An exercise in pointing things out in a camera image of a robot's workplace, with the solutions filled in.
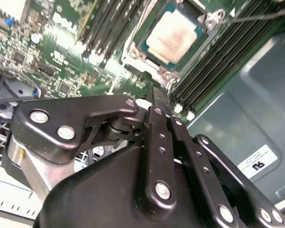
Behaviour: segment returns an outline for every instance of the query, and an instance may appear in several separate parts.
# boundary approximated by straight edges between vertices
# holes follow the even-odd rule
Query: motherboard
[[[196,104],[183,102],[176,88],[219,49],[231,27],[221,23],[256,2],[269,7],[254,0],[0,0],[0,67],[53,98],[142,98],[155,86],[190,120]]]

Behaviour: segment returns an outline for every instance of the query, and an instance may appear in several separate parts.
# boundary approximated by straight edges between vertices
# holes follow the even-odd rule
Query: capacitor
[[[33,34],[30,36],[31,41],[32,41],[34,44],[40,43],[41,38],[42,38],[42,36],[41,36],[41,34],[39,34],[39,33],[33,33]]]

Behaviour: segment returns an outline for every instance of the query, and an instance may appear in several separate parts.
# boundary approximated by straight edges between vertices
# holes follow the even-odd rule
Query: white sticker
[[[269,146],[264,145],[255,153],[243,160],[237,167],[247,178],[250,179],[276,160],[277,156],[275,153],[273,153]]]

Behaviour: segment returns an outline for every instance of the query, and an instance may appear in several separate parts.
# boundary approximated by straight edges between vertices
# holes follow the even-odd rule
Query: black ram slot
[[[252,4],[250,6],[247,6],[244,11],[239,15],[239,17],[246,17],[253,14],[259,5],[256,6],[255,4]],[[215,43],[215,45],[207,52],[205,57],[196,65],[190,75],[186,77],[184,83],[177,87],[177,89],[175,90],[176,98],[183,97],[183,93],[186,93],[188,92],[188,90],[191,90],[188,87],[192,84],[194,79],[199,76],[199,73],[205,67],[209,67],[218,49],[222,49],[223,47],[225,47],[226,43],[228,42],[232,43],[232,39],[234,39],[233,33],[240,30],[241,26],[242,23],[233,24],[227,29],[227,31],[221,36],[221,38]]]
[[[111,29],[112,26],[115,26],[116,23],[119,21],[116,21],[116,17],[121,13],[121,7],[117,9],[117,6],[121,3],[125,3],[126,0],[115,0],[115,4],[111,7],[109,13],[106,15],[100,29],[98,30],[97,34],[95,35],[95,38],[91,41],[90,47],[91,49],[97,49],[99,45],[101,45],[102,39],[105,38],[107,32]]]
[[[245,42],[245,44],[242,43],[243,46],[241,46],[241,48],[239,48],[239,50],[237,50],[237,52],[235,53],[235,59],[232,59],[231,62],[237,62],[239,61],[243,56],[240,53],[243,53],[247,50],[249,50],[251,47],[253,47],[254,44],[256,44],[256,42],[258,41],[259,38],[259,34],[262,34],[263,31],[267,31],[268,26],[264,27],[264,22],[262,22],[262,25],[259,26],[259,28],[257,28],[255,31],[255,33],[251,34],[251,39],[248,42]],[[192,106],[192,105],[196,105],[197,104],[197,100],[201,97],[203,97],[202,95],[205,94],[205,92],[208,91],[208,88],[211,87],[211,85],[216,85],[232,68],[230,67],[230,64],[228,64],[229,62],[221,62],[221,66],[220,68],[218,68],[216,75],[211,78],[204,86],[203,88],[200,88],[199,90],[196,90],[195,95],[193,95],[191,97],[191,100],[188,101],[188,105]]]
[[[270,29],[273,25],[274,25],[274,23],[270,22],[269,25],[268,25],[268,27],[266,27],[266,31],[267,31],[267,29]],[[255,44],[259,41],[258,38],[259,38],[259,37],[257,37],[257,38],[251,43],[251,45],[249,45],[248,48],[253,47],[253,45],[255,45]],[[218,77],[218,78],[216,79],[216,81],[214,81],[212,84],[210,84],[209,87],[203,91],[203,94],[201,94],[199,97],[197,97],[197,99],[194,101],[194,103],[192,103],[192,105],[193,105],[193,106],[196,106],[212,89],[215,88],[215,86],[217,85],[217,83],[219,83],[219,82],[224,78],[224,76],[230,72],[230,70],[232,70],[232,67],[226,68],[226,69],[224,70],[224,72],[222,72],[222,73],[220,74],[220,77]]]
[[[265,11],[262,9],[259,9],[259,10],[256,10],[256,12],[263,14]],[[194,72],[194,75],[197,75],[200,77],[195,77],[194,78],[195,80],[191,80],[189,82],[190,84],[193,85],[193,87],[190,88],[191,91],[195,91],[196,89],[198,89],[202,85],[203,81],[206,80],[209,75],[211,75],[211,73],[213,74],[215,73],[213,72],[213,70],[218,64],[220,64],[220,60],[224,56],[229,56],[230,52],[232,52],[233,48],[237,45],[237,43],[241,41],[241,39],[246,35],[246,33],[242,31],[250,31],[253,34],[254,30],[252,30],[252,28],[255,24],[256,22],[245,23],[245,24],[242,24],[241,26],[238,26],[237,29],[232,31],[232,34],[230,34],[230,36],[225,40],[221,49],[217,51],[217,53],[215,53],[213,56],[211,56],[211,58],[209,58],[209,60],[207,61],[204,67],[201,67],[198,72]],[[234,42],[231,42],[231,45],[226,45],[229,42],[230,38],[235,39]],[[182,98],[184,100],[187,100],[190,95],[191,93],[187,91],[187,93],[182,94]]]
[[[89,29],[89,33],[87,35],[85,43],[90,44],[95,39],[95,36],[97,35],[99,29],[102,27],[104,20],[106,19],[109,12],[113,9],[113,6],[116,4],[116,2],[118,1],[112,1],[112,0],[102,1],[99,11],[96,14],[96,17],[93,21],[93,24]]]
[[[136,3],[134,3],[135,5],[141,4],[141,0],[136,1]],[[123,8],[121,10],[121,13],[118,15],[118,17],[116,19],[114,19],[113,21],[120,21],[120,23],[118,23],[118,25],[114,25],[110,28],[110,30],[108,30],[107,34],[103,36],[103,41],[101,42],[101,44],[99,45],[97,52],[100,52],[101,54],[105,54],[106,50],[108,49],[108,47],[110,46],[112,39],[115,40],[119,40],[123,37],[120,36],[120,33],[122,31],[122,29],[125,27],[125,24],[127,24],[130,16],[131,16],[131,10],[134,10],[135,5],[132,5],[131,1],[126,1],[126,4],[123,4]]]
[[[124,27],[120,30],[119,39],[115,39],[111,43],[109,48],[107,49],[107,52],[106,52],[106,54],[104,56],[104,62],[106,62],[112,56],[112,54],[114,53],[114,51],[115,51],[115,49],[116,49],[120,39],[124,38],[125,35],[127,34],[128,28],[131,25],[132,20],[135,18],[139,8],[140,8],[140,5],[135,4],[133,9],[129,12],[129,15],[130,15],[129,19],[126,21]]]
[[[277,10],[276,5],[253,0],[239,17],[268,14]],[[171,94],[172,100],[182,104],[185,109],[194,110],[194,107],[235,69],[246,53],[260,41],[276,21],[252,21],[230,25],[190,75]]]

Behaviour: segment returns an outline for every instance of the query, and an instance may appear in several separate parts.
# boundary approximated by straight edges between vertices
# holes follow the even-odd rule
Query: robotic arm
[[[164,95],[37,100],[14,112],[3,166],[43,201],[35,228],[284,228],[274,205]],[[128,146],[74,172],[79,152]]]

